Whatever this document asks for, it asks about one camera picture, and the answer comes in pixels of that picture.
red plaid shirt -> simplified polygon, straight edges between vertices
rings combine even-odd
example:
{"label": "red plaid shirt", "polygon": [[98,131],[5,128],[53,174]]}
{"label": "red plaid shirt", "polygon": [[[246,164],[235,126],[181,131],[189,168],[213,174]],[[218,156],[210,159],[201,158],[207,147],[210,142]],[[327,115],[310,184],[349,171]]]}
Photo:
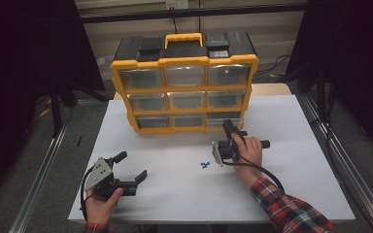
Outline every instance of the red plaid shirt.
{"label": "red plaid shirt", "polygon": [[87,223],[85,233],[114,233],[114,229],[109,225]]}
{"label": "red plaid shirt", "polygon": [[285,195],[265,178],[256,182],[251,192],[280,232],[334,232],[332,224],[314,207]]}

hand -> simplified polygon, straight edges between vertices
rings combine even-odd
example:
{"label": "hand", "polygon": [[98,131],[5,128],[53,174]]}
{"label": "hand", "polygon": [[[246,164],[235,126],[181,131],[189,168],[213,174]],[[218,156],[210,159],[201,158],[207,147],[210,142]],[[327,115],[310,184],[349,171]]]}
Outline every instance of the hand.
{"label": "hand", "polygon": [[[241,158],[234,161],[234,163],[248,163],[242,158],[244,157],[258,166],[262,165],[262,144],[258,138],[247,137],[245,138],[246,144],[244,144],[237,134],[233,133],[231,136],[237,144],[239,153],[241,154]],[[234,169],[247,187],[251,187],[255,182],[262,178],[262,173],[252,167],[234,166]]]}
{"label": "hand", "polygon": [[117,201],[123,194],[123,189],[118,188],[112,194],[112,196],[105,202],[96,199],[96,195],[93,195],[93,189],[86,192],[86,212],[87,212],[87,222],[108,225],[112,211]]}

yellow storage case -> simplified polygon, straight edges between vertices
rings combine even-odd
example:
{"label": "yellow storage case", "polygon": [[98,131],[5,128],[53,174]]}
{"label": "yellow storage case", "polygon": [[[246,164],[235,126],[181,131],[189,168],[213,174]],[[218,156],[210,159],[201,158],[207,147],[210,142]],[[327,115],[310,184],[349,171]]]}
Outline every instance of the yellow storage case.
{"label": "yellow storage case", "polygon": [[111,70],[130,125],[162,134],[242,128],[257,65],[248,34],[230,31],[123,38]]}

floor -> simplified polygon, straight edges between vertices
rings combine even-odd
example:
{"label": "floor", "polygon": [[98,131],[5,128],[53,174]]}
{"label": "floor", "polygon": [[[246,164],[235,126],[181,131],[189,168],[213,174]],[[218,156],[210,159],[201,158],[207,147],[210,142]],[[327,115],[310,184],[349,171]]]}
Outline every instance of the floor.
{"label": "floor", "polygon": [[[274,79],[269,76],[259,77],[260,83],[272,83]],[[296,83],[289,83],[292,93],[296,94],[306,117],[313,121],[309,114],[302,95],[297,93]],[[90,97],[77,93],[80,99]],[[46,108],[46,101],[37,105],[39,114]],[[83,232],[84,227],[78,223],[67,220],[72,202],[79,190],[82,174],[93,149],[99,127],[107,109],[107,103],[96,102],[89,106],[78,106],[73,110],[72,119],[66,129],[60,148],[51,164],[44,182],[42,192],[36,203],[35,209],[25,226],[24,232]],[[343,103],[335,99],[332,110],[331,127],[342,142],[351,160],[373,190],[373,139],[361,132],[361,125]],[[35,115],[17,163],[10,171],[2,175],[0,184],[0,232],[8,232],[14,223],[19,208],[26,198],[30,185],[40,169],[42,161],[47,155],[47,150],[52,142],[51,111],[44,116]],[[312,124],[317,140],[322,146],[322,151],[328,156],[326,140],[316,124]],[[335,223],[337,232],[373,232],[373,226],[368,224],[364,216],[371,218],[365,206],[357,196],[356,191],[349,183],[342,171],[340,163],[335,161],[340,170],[340,176],[345,183],[340,184],[355,213],[356,220]],[[135,233],[147,232],[151,226],[131,224],[115,225],[117,232]],[[206,225],[165,225],[157,227],[159,232],[208,232]],[[270,225],[230,225],[227,232],[274,232]]]}

white wall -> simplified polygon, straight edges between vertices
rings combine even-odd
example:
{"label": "white wall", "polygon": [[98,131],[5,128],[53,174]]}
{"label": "white wall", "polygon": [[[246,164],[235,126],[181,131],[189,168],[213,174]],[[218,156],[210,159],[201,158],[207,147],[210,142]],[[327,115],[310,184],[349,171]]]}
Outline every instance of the white wall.
{"label": "white wall", "polygon": [[[81,16],[123,14],[165,10],[163,0],[75,0]],[[238,7],[270,4],[302,3],[306,0],[201,0],[201,8]],[[198,8],[198,0],[189,0],[190,8]],[[292,51],[303,12],[250,14],[202,17],[202,33],[222,33],[246,30],[260,58],[260,63],[271,63],[275,58]],[[176,18],[179,33],[198,31],[198,17]],[[106,58],[101,73],[109,77],[110,59],[115,55],[120,39],[130,36],[159,37],[174,33],[172,19],[105,22],[85,25],[86,34],[97,58]]]}

